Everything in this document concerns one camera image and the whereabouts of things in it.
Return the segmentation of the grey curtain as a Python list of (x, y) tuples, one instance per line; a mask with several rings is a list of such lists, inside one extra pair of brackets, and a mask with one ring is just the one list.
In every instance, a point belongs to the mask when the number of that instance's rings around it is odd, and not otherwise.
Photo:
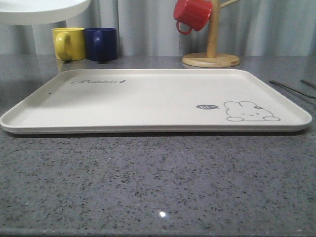
[[(1, 54), (54, 53), (59, 27), (116, 28), (120, 55), (182, 56), (206, 49), (207, 28), (176, 30), (173, 0), (93, 0), (65, 21), (32, 26), (1, 24)], [(218, 52), (239, 56), (311, 56), (316, 53), (313, 0), (240, 0), (220, 11)]]

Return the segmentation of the silver metal fork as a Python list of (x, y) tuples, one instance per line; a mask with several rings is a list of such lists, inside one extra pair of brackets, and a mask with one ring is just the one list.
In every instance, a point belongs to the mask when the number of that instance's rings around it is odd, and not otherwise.
[(308, 98), (312, 98), (312, 99), (315, 99), (315, 98), (316, 98), (315, 96), (305, 94), (305, 93), (302, 92), (302, 91), (299, 91), (299, 90), (297, 90), (297, 89), (294, 89), (294, 88), (292, 88), (292, 87), (290, 87), (290, 86), (288, 86), (288, 85), (285, 85), (284, 83), (281, 83), (281, 82), (278, 82), (278, 81), (275, 81), (275, 80), (270, 80), (269, 83), (272, 83), (272, 84), (274, 84), (274, 85), (277, 85), (277, 86), (286, 88), (286, 89), (288, 89), (288, 90), (294, 91), (294, 92), (296, 92), (296, 93), (298, 93), (298, 94), (300, 94), (300, 95), (303, 95), (303, 96), (305, 96), (305, 97), (308, 97)]

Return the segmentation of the wooden mug tree stand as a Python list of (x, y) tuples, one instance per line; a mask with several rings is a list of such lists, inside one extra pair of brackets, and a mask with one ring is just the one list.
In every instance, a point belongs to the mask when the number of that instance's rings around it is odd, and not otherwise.
[(228, 0), (224, 3), (220, 3), (219, 0), (212, 0), (211, 2), (213, 4), (213, 10), (209, 20), (206, 52), (187, 54), (183, 56), (182, 62), (190, 66), (205, 68), (226, 68), (237, 66), (240, 64), (239, 57), (217, 52), (220, 10), (225, 6), (237, 2), (237, 0)]

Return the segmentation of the beige rabbit serving tray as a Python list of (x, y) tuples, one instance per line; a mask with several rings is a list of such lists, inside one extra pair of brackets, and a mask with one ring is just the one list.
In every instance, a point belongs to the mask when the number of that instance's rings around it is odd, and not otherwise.
[(15, 134), (293, 132), (312, 116), (236, 69), (62, 72), (0, 118)]

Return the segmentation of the dark blue mug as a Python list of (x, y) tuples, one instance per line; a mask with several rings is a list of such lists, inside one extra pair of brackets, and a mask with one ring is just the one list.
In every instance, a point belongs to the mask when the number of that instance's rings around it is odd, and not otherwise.
[(111, 61), (118, 59), (116, 28), (85, 28), (83, 34), (88, 60)]

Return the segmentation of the red mug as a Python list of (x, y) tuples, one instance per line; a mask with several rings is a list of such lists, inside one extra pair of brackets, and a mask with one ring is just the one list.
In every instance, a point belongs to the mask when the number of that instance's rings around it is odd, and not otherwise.
[(178, 0), (173, 17), (179, 33), (188, 35), (200, 31), (210, 19), (212, 2), (208, 0)]

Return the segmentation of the yellow mug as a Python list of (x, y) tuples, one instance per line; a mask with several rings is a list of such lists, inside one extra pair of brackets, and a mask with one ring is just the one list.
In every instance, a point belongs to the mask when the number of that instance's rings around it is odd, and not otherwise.
[(86, 58), (84, 28), (52, 29), (53, 44), (57, 60), (74, 61)]

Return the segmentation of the white round plate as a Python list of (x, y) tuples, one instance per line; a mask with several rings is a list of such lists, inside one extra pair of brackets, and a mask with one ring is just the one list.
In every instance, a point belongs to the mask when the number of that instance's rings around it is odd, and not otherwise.
[(81, 14), (89, 0), (2, 0), (0, 22), (9, 25), (49, 24)]

